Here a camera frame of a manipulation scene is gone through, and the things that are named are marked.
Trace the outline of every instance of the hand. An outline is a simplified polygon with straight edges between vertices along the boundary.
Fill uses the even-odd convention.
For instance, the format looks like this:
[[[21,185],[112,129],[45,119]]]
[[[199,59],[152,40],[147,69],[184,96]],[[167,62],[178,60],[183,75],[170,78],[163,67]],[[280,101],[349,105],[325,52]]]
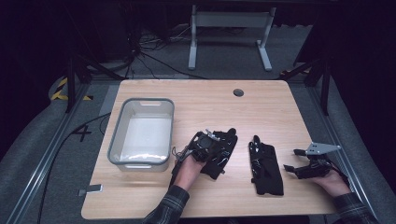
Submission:
[[[343,178],[334,170],[323,177],[313,177],[310,180],[322,186],[332,197],[351,192]]]
[[[205,162],[196,161],[193,156],[188,156],[183,163],[181,163],[174,185],[178,185],[188,191],[204,166]]]

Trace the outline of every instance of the table top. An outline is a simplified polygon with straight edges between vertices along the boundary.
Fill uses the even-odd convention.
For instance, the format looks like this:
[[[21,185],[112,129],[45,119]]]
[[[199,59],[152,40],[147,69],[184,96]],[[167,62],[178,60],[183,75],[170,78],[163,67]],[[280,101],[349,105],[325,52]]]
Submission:
[[[233,94],[240,89],[244,95]],[[241,217],[330,214],[332,199],[318,185],[287,173],[283,164],[301,167],[308,158],[293,154],[307,149],[311,138],[285,81],[280,80],[126,80],[106,128],[91,185],[103,191],[86,195],[81,214],[87,219],[141,218],[166,193],[174,167],[161,173],[123,172],[107,159],[122,103],[129,98],[168,98],[175,104],[172,147],[181,151],[199,131],[236,129],[238,142],[217,180],[201,174],[190,190],[183,217]],[[257,134],[276,149],[284,196],[258,195],[252,177],[248,143]]]

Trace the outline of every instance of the person's left hand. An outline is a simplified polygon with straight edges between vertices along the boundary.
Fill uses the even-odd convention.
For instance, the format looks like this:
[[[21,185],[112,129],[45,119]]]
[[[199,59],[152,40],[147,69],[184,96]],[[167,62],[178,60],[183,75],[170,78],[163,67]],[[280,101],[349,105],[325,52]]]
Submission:
[[[181,164],[174,185],[188,191],[205,165],[206,162],[196,161],[193,156],[188,156]]]

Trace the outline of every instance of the white metal stand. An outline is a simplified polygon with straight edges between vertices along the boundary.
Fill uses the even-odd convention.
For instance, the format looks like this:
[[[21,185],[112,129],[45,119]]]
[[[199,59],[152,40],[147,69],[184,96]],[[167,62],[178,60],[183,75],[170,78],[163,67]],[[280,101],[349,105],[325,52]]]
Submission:
[[[265,71],[271,71],[272,66],[267,51],[265,50],[265,43],[267,42],[271,30],[275,12],[275,7],[272,7],[269,12],[206,12],[197,11],[196,5],[192,6],[189,69],[195,69],[197,27],[252,27],[264,29],[262,39],[257,41],[257,47],[262,56],[262,63],[264,64]]]

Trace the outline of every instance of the yellow and black tape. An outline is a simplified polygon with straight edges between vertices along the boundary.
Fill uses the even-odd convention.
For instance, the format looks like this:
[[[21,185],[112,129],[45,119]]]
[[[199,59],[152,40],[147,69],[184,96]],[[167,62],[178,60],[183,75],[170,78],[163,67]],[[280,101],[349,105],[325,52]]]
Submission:
[[[64,85],[67,83],[67,77],[64,77],[56,88],[55,93],[53,93],[51,100],[68,100],[69,97],[67,95],[62,95],[62,90],[64,89]],[[93,96],[86,95],[83,100],[93,100]]]

